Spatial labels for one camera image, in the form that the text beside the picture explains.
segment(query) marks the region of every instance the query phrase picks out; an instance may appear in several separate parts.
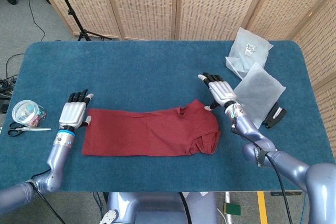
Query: folded shirt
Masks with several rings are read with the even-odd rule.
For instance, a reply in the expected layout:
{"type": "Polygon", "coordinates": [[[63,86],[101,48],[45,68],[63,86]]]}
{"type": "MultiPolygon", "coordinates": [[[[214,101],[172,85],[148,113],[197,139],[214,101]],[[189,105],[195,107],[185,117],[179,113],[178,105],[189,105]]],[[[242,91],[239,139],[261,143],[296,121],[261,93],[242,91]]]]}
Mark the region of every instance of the folded shirt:
{"type": "Polygon", "coordinates": [[[221,132],[216,117],[195,100],[186,107],[135,113],[89,109],[83,155],[213,154],[221,132]]]}

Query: scissors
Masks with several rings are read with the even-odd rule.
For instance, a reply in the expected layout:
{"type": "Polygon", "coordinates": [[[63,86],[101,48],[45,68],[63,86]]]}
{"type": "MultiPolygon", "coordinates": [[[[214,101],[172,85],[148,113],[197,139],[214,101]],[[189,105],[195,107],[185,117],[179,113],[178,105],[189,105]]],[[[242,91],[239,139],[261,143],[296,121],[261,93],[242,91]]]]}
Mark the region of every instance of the scissors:
{"type": "Polygon", "coordinates": [[[19,136],[24,131],[50,131],[50,128],[37,128],[37,127],[26,127],[22,124],[13,122],[9,125],[10,130],[7,131],[7,134],[10,136],[19,136]]]}

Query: blue felt tablecloth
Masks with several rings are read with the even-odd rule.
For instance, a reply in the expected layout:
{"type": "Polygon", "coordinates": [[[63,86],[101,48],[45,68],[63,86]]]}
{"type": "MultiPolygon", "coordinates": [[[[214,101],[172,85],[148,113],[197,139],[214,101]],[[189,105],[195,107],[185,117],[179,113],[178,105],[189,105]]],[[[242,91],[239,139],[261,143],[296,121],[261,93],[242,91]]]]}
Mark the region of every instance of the blue felt tablecloth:
{"type": "MultiPolygon", "coordinates": [[[[272,41],[265,69],[286,87],[280,105],[286,116],[274,128],[261,127],[279,150],[312,165],[333,162],[300,48],[272,41]]],[[[213,98],[197,75],[220,74],[234,88],[239,78],[225,67],[232,41],[39,42],[26,55],[0,135],[0,189],[44,171],[58,119],[70,93],[88,88],[90,108],[135,112],[169,109],[213,98]],[[6,134],[13,106],[30,99],[47,110],[49,132],[6,134]]],[[[64,171],[71,191],[242,191],[279,190],[275,172],[247,163],[246,141],[230,133],[224,110],[215,115],[222,136],[213,155],[181,157],[82,156],[85,129],[77,131],[64,171]]],[[[286,189],[297,189],[285,182],[286,189]]]]}

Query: barcode label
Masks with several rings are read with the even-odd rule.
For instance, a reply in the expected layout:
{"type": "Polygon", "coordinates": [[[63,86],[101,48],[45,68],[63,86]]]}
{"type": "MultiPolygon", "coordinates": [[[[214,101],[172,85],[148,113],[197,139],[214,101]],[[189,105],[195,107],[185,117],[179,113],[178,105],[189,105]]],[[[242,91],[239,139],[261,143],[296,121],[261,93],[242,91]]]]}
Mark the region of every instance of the barcode label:
{"type": "Polygon", "coordinates": [[[247,56],[252,56],[252,52],[254,52],[254,48],[255,48],[254,45],[248,43],[248,44],[246,45],[245,55],[247,55],[247,56]]]}

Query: chair wheel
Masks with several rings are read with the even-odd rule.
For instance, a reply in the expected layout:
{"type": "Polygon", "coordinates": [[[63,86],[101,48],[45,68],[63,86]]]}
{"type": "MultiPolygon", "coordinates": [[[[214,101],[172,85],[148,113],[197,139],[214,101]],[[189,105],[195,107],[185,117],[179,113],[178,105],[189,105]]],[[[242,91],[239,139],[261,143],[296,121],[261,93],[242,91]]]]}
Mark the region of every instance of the chair wheel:
{"type": "Polygon", "coordinates": [[[11,5],[16,5],[16,0],[7,0],[11,5]]]}

